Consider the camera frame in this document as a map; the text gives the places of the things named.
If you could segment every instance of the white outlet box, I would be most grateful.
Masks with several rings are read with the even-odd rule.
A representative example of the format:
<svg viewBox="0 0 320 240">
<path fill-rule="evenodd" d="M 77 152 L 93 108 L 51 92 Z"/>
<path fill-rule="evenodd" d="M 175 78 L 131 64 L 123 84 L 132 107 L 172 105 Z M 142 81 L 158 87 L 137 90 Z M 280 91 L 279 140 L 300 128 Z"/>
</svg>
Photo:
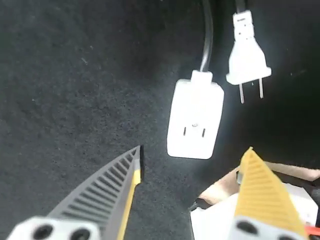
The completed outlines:
<svg viewBox="0 0 320 240">
<path fill-rule="evenodd" d="M 224 91 L 211 72 L 192 72 L 175 85 L 167 135 L 172 157 L 209 159 L 220 125 Z"/>
</svg>

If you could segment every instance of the plug prong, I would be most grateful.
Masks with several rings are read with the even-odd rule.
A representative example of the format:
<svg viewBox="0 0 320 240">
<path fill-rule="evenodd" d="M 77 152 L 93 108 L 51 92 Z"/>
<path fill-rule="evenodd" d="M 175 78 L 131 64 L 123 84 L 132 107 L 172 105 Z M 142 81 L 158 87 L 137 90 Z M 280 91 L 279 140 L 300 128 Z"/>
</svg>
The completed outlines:
<svg viewBox="0 0 320 240">
<path fill-rule="evenodd" d="M 242 84 L 239 84 L 239 90 L 240 90 L 240 100 L 241 103 L 245 103 L 245 96 L 244 96 L 244 89 L 242 88 Z"/>
<path fill-rule="evenodd" d="M 262 78 L 259 78 L 259 92 L 260 92 L 260 98 L 264 98 L 264 86 L 262 83 Z"/>
</svg>

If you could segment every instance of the black carpet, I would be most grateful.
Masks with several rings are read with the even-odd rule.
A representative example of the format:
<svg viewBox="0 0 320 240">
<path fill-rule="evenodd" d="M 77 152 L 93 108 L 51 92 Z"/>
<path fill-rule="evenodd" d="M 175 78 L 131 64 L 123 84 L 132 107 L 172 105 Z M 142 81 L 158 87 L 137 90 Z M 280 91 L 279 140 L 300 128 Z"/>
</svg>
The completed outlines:
<svg viewBox="0 0 320 240">
<path fill-rule="evenodd" d="M 226 82 L 232 0 L 212 2 L 210 70 L 225 91 L 210 160 L 167 155 L 175 83 L 200 66 L 194 0 L 0 1 L 0 238 L 46 215 L 78 184 L 144 144 L 126 240 L 190 239 L 187 208 L 249 147 L 271 162 L 319 168 L 320 2 L 251 1 L 272 76 Z"/>
</svg>

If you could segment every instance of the red object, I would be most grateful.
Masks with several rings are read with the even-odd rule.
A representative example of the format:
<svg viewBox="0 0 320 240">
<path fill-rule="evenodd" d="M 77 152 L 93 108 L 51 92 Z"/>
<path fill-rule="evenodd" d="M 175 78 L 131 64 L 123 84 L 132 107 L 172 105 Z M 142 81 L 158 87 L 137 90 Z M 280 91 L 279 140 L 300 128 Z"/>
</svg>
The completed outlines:
<svg viewBox="0 0 320 240">
<path fill-rule="evenodd" d="M 304 229 L 308 235 L 320 236 L 320 228 L 316 226 L 304 226 Z"/>
</svg>

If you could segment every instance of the white plug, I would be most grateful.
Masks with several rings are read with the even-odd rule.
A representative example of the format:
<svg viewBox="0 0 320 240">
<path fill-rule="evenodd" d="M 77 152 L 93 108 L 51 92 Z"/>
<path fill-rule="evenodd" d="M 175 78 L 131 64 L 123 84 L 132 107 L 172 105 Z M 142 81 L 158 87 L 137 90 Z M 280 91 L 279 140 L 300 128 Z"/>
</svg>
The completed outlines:
<svg viewBox="0 0 320 240">
<path fill-rule="evenodd" d="M 245 102 L 242 84 L 259 79 L 260 98 L 264 98 L 262 78 L 271 75 L 264 52 L 255 39 L 251 11 L 233 15 L 234 45 L 229 57 L 229 73 L 226 80 L 239 85 L 241 103 Z"/>
<path fill-rule="evenodd" d="M 167 152 L 172 157 L 209 159 L 215 147 L 224 104 L 224 90 L 209 71 L 193 70 L 174 89 Z"/>
</svg>

